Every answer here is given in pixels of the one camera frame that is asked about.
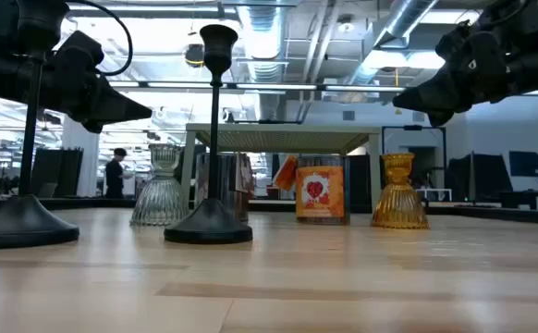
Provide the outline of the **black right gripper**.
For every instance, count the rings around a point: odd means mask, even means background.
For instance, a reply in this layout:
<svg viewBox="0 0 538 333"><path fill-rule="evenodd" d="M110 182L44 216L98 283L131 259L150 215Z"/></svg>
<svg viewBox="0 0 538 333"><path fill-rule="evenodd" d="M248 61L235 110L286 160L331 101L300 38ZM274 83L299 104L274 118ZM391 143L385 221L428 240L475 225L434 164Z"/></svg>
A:
<svg viewBox="0 0 538 333"><path fill-rule="evenodd" d="M405 89L393 106L428 113L432 127L445 125L454 112L482 102L500 101L510 90L510 73L493 34L460 34L453 55L453 77L440 69L431 79Z"/></svg>

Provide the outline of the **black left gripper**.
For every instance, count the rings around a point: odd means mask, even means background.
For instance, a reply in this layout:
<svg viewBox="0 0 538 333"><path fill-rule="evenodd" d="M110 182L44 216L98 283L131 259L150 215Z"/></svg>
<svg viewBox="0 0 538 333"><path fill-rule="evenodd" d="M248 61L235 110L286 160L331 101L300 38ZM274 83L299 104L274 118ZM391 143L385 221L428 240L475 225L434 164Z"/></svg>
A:
<svg viewBox="0 0 538 333"><path fill-rule="evenodd" d="M152 110L116 91L95 71L90 54L55 54L48 62L32 59L32 101L70 116L88 132L106 124L150 118Z"/></svg>

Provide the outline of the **amber ribbed glass candle holder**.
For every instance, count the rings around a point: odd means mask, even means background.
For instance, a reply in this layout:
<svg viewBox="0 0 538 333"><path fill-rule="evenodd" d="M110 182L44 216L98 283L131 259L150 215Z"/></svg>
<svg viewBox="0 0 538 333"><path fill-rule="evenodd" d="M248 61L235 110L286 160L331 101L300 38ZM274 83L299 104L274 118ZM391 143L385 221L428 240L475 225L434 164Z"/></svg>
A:
<svg viewBox="0 0 538 333"><path fill-rule="evenodd" d="M429 229L421 196L410 184L413 153L384 154L386 185L373 213L372 227Z"/></svg>

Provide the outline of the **tall black candlestick holder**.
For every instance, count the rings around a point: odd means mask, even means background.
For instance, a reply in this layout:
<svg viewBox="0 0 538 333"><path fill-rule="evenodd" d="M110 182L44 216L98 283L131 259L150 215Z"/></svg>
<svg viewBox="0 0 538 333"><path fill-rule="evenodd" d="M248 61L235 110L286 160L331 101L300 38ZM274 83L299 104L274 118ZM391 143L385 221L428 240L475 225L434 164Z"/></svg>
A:
<svg viewBox="0 0 538 333"><path fill-rule="evenodd" d="M166 241L187 244L234 244L252 240L252 229L242 224L222 205L218 194L218 111L222 75L231 67L232 48L238 34L231 28L211 24L200 30L203 40L203 63L212 74L212 107L208 197L172 228L166 228Z"/></svg>
<svg viewBox="0 0 538 333"><path fill-rule="evenodd" d="M30 194L38 109L32 101L32 59L60 40L65 0L0 0L0 98L28 106L18 195L0 203L0 249L76 241L79 228L52 215Z"/></svg>

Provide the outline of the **candle jar with orange label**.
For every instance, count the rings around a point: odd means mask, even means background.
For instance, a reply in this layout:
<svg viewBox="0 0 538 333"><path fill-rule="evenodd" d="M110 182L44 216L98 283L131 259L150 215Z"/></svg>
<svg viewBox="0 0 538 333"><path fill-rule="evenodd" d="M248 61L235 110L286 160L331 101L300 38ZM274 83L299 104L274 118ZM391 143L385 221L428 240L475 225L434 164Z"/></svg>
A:
<svg viewBox="0 0 538 333"><path fill-rule="evenodd" d="M300 223L347 225L345 158L340 155L287 154L273 178L281 191L292 191Z"/></svg>

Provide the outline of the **person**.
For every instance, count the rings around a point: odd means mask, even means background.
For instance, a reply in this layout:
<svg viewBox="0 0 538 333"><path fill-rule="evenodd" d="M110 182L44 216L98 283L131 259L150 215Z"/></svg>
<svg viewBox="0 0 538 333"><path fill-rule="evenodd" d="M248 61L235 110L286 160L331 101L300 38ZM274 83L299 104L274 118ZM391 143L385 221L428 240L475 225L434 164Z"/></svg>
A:
<svg viewBox="0 0 538 333"><path fill-rule="evenodd" d="M120 200L124 198L123 188L124 180L131 177L126 174L121 165L121 162L127 156L127 151L124 148L116 148L113 158L105 166L105 197L108 199Z"/></svg>

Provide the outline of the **black partition panels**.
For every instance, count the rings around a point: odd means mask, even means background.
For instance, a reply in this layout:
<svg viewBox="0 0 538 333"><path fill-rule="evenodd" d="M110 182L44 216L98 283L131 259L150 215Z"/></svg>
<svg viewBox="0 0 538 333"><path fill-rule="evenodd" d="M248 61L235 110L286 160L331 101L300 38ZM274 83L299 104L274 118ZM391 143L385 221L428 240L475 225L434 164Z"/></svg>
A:
<svg viewBox="0 0 538 333"><path fill-rule="evenodd" d="M31 193L39 198L77 195L82 149L38 149L31 172Z"/></svg>

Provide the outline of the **small white table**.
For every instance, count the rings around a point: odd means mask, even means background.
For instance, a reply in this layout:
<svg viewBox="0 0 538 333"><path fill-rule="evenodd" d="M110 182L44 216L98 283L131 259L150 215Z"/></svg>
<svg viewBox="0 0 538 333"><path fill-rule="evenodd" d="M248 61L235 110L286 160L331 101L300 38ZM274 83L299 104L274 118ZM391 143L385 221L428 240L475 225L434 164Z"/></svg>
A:
<svg viewBox="0 0 538 333"><path fill-rule="evenodd" d="M453 191L450 189L421 188L416 190L426 202L451 202Z"/></svg>

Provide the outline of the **large black panel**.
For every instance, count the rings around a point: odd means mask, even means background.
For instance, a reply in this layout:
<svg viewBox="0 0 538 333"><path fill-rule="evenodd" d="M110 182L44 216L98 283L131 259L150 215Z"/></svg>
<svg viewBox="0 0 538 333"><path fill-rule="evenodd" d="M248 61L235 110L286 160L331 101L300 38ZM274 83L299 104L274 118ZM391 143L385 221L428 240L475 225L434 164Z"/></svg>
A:
<svg viewBox="0 0 538 333"><path fill-rule="evenodd" d="M498 202L500 194L513 191L501 154L467 154L451 159L445 172L445 185L454 201Z"/></svg>

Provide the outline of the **pale green perforated metal shelf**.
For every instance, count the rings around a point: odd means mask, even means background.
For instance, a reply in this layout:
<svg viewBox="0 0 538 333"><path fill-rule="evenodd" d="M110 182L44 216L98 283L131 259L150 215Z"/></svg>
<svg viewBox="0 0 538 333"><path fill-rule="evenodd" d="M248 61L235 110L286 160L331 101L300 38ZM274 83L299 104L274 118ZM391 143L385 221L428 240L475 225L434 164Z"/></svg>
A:
<svg viewBox="0 0 538 333"><path fill-rule="evenodd" d="M183 197L190 196L196 142L215 146L219 152L339 155L368 143L371 204L375 207L382 191L380 141L379 127L252 123L221 124L213 140L209 124L189 123L181 172Z"/></svg>

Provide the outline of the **long ceiling light strip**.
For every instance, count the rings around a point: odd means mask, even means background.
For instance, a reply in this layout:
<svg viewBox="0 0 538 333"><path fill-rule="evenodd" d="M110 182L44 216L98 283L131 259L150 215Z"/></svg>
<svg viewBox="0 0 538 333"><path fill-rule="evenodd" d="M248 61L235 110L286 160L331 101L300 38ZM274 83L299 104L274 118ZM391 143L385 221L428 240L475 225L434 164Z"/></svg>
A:
<svg viewBox="0 0 538 333"><path fill-rule="evenodd" d="M110 81L109 84L118 89L211 89L210 83L191 81ZM258 90L258 91L330 91L330 92L359 92L359 93L401 93L403 87L380 85L330 85L330 84L286 84L286 83L235 83L222 85L228 90Z"/></svg>

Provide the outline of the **black metal frame stand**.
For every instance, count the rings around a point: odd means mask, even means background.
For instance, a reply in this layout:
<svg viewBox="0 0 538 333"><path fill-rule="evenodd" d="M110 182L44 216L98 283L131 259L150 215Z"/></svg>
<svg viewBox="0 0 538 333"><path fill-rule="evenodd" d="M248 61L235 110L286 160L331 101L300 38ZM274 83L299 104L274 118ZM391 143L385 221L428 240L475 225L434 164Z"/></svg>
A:
<svg viewBox="0 0 538 333"><path fill-rule="evenodd" d="M418 188L442 189L446 173L446 131L421 125L382 127L382 154L412 153L410 179Z"/></svg>

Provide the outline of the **black wall monitor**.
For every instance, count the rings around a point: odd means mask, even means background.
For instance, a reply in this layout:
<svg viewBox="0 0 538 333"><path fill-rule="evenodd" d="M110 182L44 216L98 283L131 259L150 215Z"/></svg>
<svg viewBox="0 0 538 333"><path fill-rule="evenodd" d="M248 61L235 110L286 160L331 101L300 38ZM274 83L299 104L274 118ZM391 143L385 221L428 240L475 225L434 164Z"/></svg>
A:
<svg viewBox="0 0 538 333"><path fill-rule="evenodd" d="M511 177L538 178L538 153L510 151L508 158Z"/></svg>

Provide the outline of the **black aluminium table frame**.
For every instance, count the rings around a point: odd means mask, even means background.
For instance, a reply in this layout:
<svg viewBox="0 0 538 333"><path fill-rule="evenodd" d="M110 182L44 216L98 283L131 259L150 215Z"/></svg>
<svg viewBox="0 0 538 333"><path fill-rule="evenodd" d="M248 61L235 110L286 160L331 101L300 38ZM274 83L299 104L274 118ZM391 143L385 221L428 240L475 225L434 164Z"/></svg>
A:
<svg viewBox="0 0 538 333"><path fill-rule="evenodd" d="M39 202L48 210L71 210L84 208L134 208L135 200L110 200L105 198L40 198ZM443 206L426 203L425 213L434 216L465 216L493 220L538 224L538 211L497 208L491 206ZM269 203L249 201L250 212L293 213L293 203Z"/></svg>

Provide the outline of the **corrugated silver ventilation duct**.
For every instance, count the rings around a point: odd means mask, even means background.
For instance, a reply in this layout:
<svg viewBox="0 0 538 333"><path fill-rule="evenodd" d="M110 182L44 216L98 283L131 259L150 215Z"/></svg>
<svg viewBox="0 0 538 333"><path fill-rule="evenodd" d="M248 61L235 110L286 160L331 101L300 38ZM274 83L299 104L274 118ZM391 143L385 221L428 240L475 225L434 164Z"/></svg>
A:
<svg viewBox="0 0 538 333"><path fill-rule="evenodd" d="M270 83L283 79L282 42L287 11L269 0L250 0L238 10L245 32L245 53L252 82Z"/></svg>

